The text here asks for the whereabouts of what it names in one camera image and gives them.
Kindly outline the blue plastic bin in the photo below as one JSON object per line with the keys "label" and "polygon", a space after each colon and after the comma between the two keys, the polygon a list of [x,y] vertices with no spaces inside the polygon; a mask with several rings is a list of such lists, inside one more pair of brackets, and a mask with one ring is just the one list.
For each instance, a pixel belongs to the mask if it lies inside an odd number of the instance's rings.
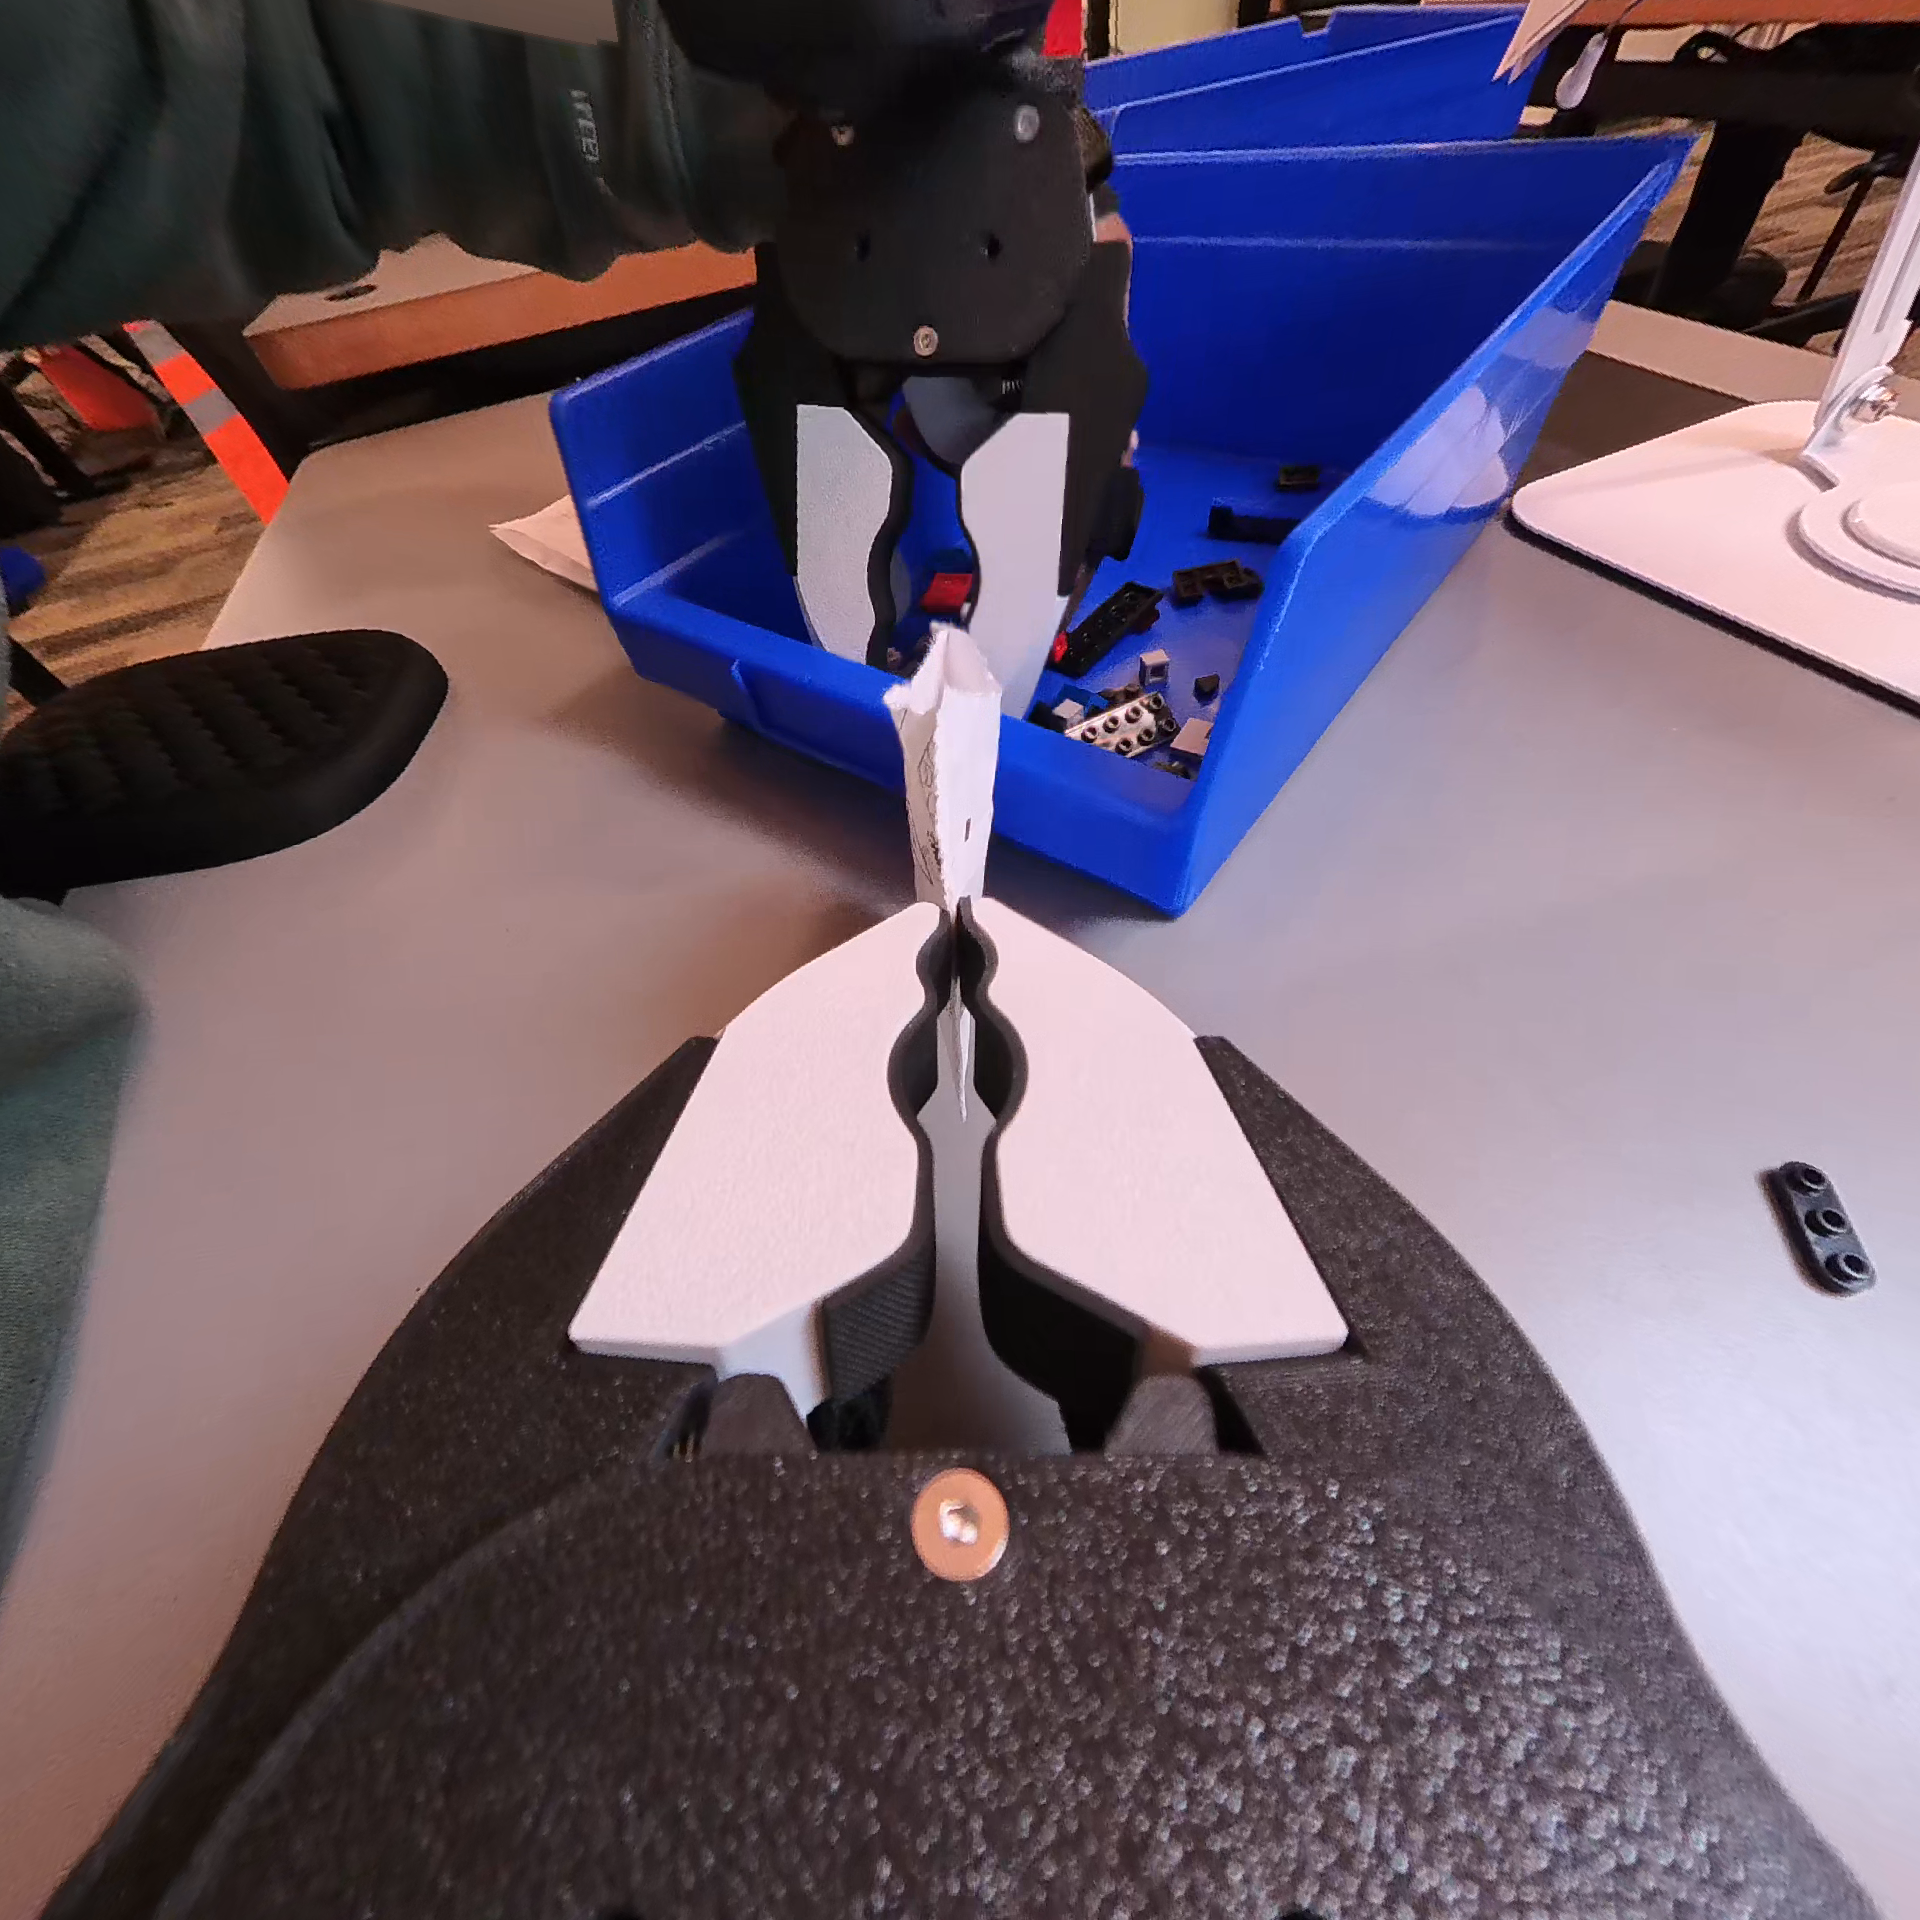
{"label": "blue plastic bin", "polygon": [[1089,62],[1118,158],[1509,142],[1536,64],[1495,62],[1515,5],[1350,5]]}
{"label": "blue plastic bin", "polygon": [[[1148,367],[1144,523],[1092,602],[1231,557],[1259,597],[1138,643],[1215,724],[1191,777],[1002,724],[996,841],[1182,915],[1515,491],[1649,209],[1668,138],[1118,158]],[[904,785],[883,673],[801,639],[731,358],[747,317],[550,403],[644,681]]]}

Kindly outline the small black lego beam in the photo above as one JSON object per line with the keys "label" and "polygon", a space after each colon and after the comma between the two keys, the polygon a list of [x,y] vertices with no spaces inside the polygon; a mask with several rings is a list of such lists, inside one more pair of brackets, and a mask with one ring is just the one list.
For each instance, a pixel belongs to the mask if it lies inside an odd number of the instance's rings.
{"label": "small black lego beam", "polygon": [[1786,1161],[1761,1173],[1761,1188],[1809,1285],[1838,1298],[1864,1298],[1878,1285],[1850,1205],[1825,1169]]}

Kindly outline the small numbered paper bag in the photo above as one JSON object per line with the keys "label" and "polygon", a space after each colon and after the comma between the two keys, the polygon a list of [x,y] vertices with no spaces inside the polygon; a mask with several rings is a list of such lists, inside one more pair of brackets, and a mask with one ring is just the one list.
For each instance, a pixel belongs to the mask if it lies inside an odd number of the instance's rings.
{"label": "small numbered paper bag", "polygon": [[1002,686],[965,625],[930,621],[922,666],[887,694],[906,771],[915,899],[934,909],[929,948],[939,995],[939,1068],[949,1111],[971,1099],[975,1021],[959,995],[959,906],[985,894],[993,844]]}

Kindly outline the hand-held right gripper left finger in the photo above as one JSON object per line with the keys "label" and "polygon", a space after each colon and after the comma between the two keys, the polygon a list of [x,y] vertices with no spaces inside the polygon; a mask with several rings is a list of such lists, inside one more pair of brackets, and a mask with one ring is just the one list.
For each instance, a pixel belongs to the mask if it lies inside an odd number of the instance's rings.
{"label": "hand-held right gripper left finger", "polygon": [[875,1387],[930,1312],[939,906],[814,956],[737,1015],[673,1116],[568,1340],[784,1387]]}

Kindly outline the white book stand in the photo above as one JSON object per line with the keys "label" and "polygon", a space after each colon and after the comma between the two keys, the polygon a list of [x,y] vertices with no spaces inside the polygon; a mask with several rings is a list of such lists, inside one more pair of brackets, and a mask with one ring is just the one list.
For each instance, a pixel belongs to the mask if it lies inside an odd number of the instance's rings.
{"label": "white book stand", "polygon": [[1773,400],[1531,481],[1515,523],[1838,675],[1920,698],[1920,424],[1895,353],[1920,286],[1920,183],[1819,400]]}

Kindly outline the black rough rounded object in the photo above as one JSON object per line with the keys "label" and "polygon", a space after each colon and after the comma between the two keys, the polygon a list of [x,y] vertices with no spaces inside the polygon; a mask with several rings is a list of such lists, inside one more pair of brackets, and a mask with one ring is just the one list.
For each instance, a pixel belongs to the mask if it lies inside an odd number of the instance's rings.
{"label": "black rough rounded object", "polygon": [[271,634],[65,686],[0,749],[0,888],[64,902],[309,844],[381,798],[447,711],[394,633]]}

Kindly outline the orange object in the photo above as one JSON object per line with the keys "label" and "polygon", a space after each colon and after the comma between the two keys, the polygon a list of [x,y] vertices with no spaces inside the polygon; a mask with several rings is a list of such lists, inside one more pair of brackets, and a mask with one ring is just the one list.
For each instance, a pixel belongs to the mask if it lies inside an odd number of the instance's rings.
{"label": "orange object", "polygon": [[166,393],[190,419],[197,437],[210,444],[217,467],[229,473],[236,493],[250,511],[271,523],[286,503],[293,473],[262,438],[254,419],[236,407],[236,400],[206,369],[206,360],[180,346],[180,337],[154,321],[131,323],[135,348],[157,373]]}

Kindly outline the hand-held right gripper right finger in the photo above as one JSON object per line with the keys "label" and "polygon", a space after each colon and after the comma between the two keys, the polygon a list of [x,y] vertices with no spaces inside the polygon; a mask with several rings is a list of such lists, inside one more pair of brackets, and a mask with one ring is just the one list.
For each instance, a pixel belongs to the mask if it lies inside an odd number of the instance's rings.
{"label": "hand-held right gripper right finger", "polygon": [[1348,1348],[1249,1125],[1157,994],[1004,902],[968,902],[985,1225],[1022,1278],[1152,1358]]}

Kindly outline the lego pieces pile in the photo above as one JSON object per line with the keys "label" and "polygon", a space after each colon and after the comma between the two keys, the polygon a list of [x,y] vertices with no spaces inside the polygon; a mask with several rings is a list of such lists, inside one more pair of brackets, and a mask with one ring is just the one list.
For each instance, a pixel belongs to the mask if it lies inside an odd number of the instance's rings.
{"label": "lego pieces pile", "polygon": [[1029,724],[1104,755],[1196,777],[1218,707],[1287,538],[1341,468],[1284,462],[1268,481],[1188,493],[1168,538],[1134,543],[1050,639]]}

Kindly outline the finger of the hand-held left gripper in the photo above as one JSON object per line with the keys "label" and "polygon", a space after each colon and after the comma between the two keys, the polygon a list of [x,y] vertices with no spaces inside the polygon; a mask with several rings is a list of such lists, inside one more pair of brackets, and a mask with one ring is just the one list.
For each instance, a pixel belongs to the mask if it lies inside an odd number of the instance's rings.
{"label": "finger of the hand-held left gripper", "polygon": [[897,648],[912,491],[912,455],[887,429],[834,403],[799,407],[796,586],[809,639],[840,661],[887,670]]}
{"label": "finger of the hand-held left gripper", "polygon": [[1013,411],[959,467],[959,529],[975,557],[971,648],[1002,689],[1037,689],[1069,591],[1069,416]]}

